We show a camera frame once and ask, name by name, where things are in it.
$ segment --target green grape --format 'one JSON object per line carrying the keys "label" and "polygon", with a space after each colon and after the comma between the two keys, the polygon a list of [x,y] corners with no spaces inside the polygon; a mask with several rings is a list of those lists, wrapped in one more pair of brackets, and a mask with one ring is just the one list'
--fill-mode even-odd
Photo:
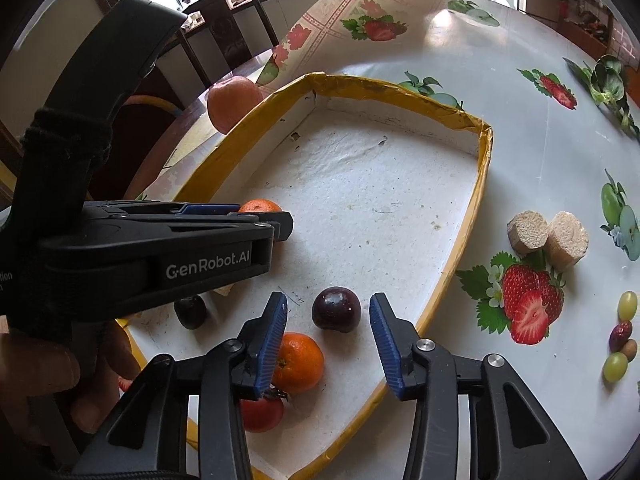
{"label": "green grape", "polygon": [[618,317],[620,321],[631,321],[638,309],[638,297],[630,290],[623,292],[618,301]]}
{"label": "green grape", "polygon": [[615,352],[607,357],[602,367],[602,375],[609,383],[617,383],[626,373],[628,361],[621,352]]}

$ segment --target blue rubber tip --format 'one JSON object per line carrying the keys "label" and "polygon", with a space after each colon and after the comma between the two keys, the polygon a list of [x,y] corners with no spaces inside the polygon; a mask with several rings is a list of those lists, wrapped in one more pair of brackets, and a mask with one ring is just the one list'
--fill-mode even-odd
{"label": "blue rubber tip", "polygon": [[406,385],[402,378],[400,352],[386,321],[383,309],[375,296],[372,296],[369,300],[369,319],[373,337],[378,347],[382,369],[385,371],[386,384],[396,394],[396,397],[402,399]]}
{"label": "blue rubber tip", "polygon": [[287,297],[281,294],[258,354],[258,366],[254,384],[258,398],[271,385],[271,378],[276,368],[276,359],[278,358],[280,343],[282,342],[282,335],[286,325]]}

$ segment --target fruit print tablecloth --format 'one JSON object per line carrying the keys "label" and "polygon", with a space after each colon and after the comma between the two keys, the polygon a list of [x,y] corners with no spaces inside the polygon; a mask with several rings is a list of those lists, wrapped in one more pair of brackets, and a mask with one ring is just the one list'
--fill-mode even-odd
{"label": "fruit print tablecloth", "polygon": [[[314,71],[378,78],[492,125],[494,152],[478,221],[460,278],[428,335],[455,354],[503,354],[590,479],[622,459],[640,430],[640,360],[615,386],[601,378],[618,298],[640,288],[634,213],[640,208],[640,144],[630,126],[640,113],[630,100],[617,113],[598,100],[598,94],[622,100],[615,63],[603,64],[604,72],[594,70],[596,60],[555,31],[486,0],[319,0],[258,78],[265,92]],[[181,169],[192,170],[188,164]],[[151,198],[174,196],[176,183],[184,181],[179,172],[163,177],[149,188]],[[162,192],[154,193],[154,186]],[[506,223],[527,209],[547,221],[569,211],[590,236],[586,256],[560,280],[537,263],[536,272],[566,284],[559,315],[534,345],[512,339],[500,296],[504,273],[517,264]],[[385,400],[320,478],[401,478],[411,410]],[[464,439],[461,450],[464,462]]]}

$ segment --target wooden chair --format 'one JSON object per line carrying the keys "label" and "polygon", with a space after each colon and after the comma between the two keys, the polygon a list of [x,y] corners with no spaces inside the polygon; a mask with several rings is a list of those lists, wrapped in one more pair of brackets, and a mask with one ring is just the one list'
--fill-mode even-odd
{"label": "wooden chair", "polygon": [[[260,16],[260,20],[271,40],[271,44],[277,46],[280,41],[273,30],[267,13],[264,12],[260,0],[251,0],[251,5],[255,7],[258,16]],[[220,51],[228,63],[230,70],[239,67],[242,63],[249,61],[253,57],[226,0],[198,0],[189,5],[183,12],[185,14],[193,14],[197,11],[202,15],[205,25],[209,28],[214,40],[216,40],[216,43],[220,47]],[[198,73],[202,84],[205,88],[209,88],[212,83],[181,29],[178,30],[177,36],[189,61]]]}

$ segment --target shallow tray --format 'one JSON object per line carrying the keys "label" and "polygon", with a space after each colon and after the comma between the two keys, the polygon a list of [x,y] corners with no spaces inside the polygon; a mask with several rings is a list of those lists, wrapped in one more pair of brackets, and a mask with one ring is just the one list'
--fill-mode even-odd
{"label": "shallow tray", "polygon": [[[476,218],[491,147],[481,120],[398,86],[323,73],[294,81],[249,113],[177,196],[267,198],[291,212],[294,231],[274,245],[271,272],[237,283],[226,298],[205,294],[210,316],[194,332],[167,305],[134,318],[130,334],[146,359],[189,358],[236,335],[271,291],[286,294],[287,330],[318,342],[324,377],[290,400],[277,428],[247,441],[252,465],[269,478],[309,478],[382,398],[370,296],[386,292],[399,317],[426,327]],[[312,323],[313,300],[331,285],[362,301],[350,334]],[[190,417],[197,421],[195,399]]]}

